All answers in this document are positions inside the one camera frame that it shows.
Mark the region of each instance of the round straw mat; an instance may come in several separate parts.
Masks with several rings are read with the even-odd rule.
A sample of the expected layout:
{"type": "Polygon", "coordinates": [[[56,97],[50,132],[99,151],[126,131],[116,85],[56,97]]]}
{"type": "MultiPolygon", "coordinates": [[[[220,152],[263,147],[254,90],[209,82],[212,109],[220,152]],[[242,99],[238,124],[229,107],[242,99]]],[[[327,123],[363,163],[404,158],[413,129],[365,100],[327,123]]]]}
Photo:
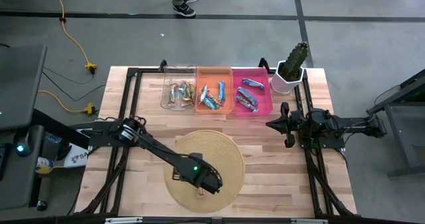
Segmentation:
{"type": "Polygon", "coordinates": [[[217,169],[223,182],[219,193],[213,195],[204,190],[204,196],[199,197],[196,187],[173,180],[173,167],[165,164],[165,184],[180,205],[196,213],[210,213],[225,208],[239,194],[244,184],[244,159],[228,136],[213,130],[191,132],[176,143],[174,150],[180,154],[203,154],[203,159],[217,169]]]}

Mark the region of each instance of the floor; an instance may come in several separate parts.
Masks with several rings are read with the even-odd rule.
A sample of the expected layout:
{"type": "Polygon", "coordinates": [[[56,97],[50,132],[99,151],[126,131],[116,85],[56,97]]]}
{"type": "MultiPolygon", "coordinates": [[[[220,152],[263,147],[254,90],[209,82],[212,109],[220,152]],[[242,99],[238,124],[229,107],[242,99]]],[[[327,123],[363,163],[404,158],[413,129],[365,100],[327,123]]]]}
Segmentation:
{"type": "MultiPolygon", "coordinates": [[[[175,19],[170,0],[63,0],[66,27],[99,69],[93,81],[78,85],[55,75],[75,98],[104,84],[112,65],[192,63],[199,66],[256,66],[265,57],[277,64],[300,41],[308,41],[308,67],[324,68],[339,116],[364,116],[376,96],[425,68],[425,0],[200,0],[196,19],[175,19]],[[82,18],[95,15],[96,18],[82,18]]],[[[45,66],[84,82],[80,50],[62,32],[57,0],[0,0],[0,11],[39,12],[35,17],[0,16],[0,42],[11,46],[45,44],[45,66]]],[[[102,89],[73,102],[42,78],[41,89],[79,109],[100,107],[102,89]]],[[[37,108],[64,122],[93,117],[69,114],[49,96],[37,108]]],[[[404,167],[391,132],[377,140],[362,135],[347,143],[347,159],[359,214],[400,221],[425,220],[425,177],[389,180],[404,167]]],[[[72,207],[82,170],[55,173],[50,208],[0,212],[1,219],[65,215],[72,207]]]]}

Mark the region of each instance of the potted cactus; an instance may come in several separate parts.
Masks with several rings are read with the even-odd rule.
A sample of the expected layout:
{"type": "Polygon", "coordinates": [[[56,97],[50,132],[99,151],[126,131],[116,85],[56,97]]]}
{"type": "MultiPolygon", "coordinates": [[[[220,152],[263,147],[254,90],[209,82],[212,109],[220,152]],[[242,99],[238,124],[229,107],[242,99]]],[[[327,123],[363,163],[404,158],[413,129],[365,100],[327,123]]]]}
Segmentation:
{"type": "Polygon", "coordinates": [[[301,67],[308,55],[308,45],[298,43],[286,60],[279,61],[276,73],[271,82],[272,89],[280,94],[288,94],[303,78],[304,68],[301,67]]]}

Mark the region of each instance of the wooden table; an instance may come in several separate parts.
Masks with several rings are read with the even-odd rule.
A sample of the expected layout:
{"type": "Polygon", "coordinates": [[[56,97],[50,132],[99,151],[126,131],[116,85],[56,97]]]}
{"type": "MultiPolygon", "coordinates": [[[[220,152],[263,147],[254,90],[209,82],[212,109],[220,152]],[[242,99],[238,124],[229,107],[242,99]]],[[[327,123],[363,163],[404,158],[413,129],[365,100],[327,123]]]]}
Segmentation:
{"type": "MultiPolygon", "coordinates": [[[[111,67],[99,117],[118,117],[128,67],[111,67]]],[[[309,85],[316,108],[331,112],[332,102],[325,71],[307,69],[309,85]]],[[[129,102],[133,94],[130,88],[129,102]]],[[[296,110],[295,94],[272,93],[274,111],[265,117],[239,118],[233,114],[170,114],[159,105],[163,74],[144,74],[136,114],[147,120],[147,131],[173,148],[175,140],[195,130],[217,130],[230,136],[244,155],[246,176],[238,197],[216,213],[198,214],[181,207],[168,193],[163,177],[164,162],[148,151],[132,148],[129,153],[122,191],[120,216],[215,216],[215,217],[313,217],[313,205],[304,152],[296,144],[285,148],[285,136],[266,127],[267,121],[280,116],[285,101],[296,110]]],[[[303,87],[300,87],[304,102],[303,87]]],[[[89,204],[105,182],[111,148],[100,148],[88,159],[76,211],[89,204]]],[[[343,158],[334,150],[324,150],[323,157],[330,186],[353,213],[356,212],[351,184],[343,158]]],[[[115,187],[112,187],[110,208],[115,187]]],[[[322,210],[323,192],[318,190],[322,210]]]]}

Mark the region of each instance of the white pot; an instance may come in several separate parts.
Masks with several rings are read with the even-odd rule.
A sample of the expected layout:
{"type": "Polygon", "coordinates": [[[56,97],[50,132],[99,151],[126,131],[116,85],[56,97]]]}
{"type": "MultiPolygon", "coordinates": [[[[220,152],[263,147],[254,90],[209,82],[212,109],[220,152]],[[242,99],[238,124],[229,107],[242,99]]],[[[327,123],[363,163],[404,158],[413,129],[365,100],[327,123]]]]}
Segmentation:
{"type": "Polygon", "coordinates": [[[299,83],[303,80],[304,75],[304,68],[301,67],[301,75],[299,76],[299,80],[288,82],[284,78],[282,78],[278,74],[279,66],[284,64],[285,61],[279,61],[278,67],[276,69],[276,73],[274,74],[272,80],[270,81],[270,84],[272,85],[272,89],[274,92],[280,93],[280,94],[289,94],[293,88],[295,88],[299,83]]]}

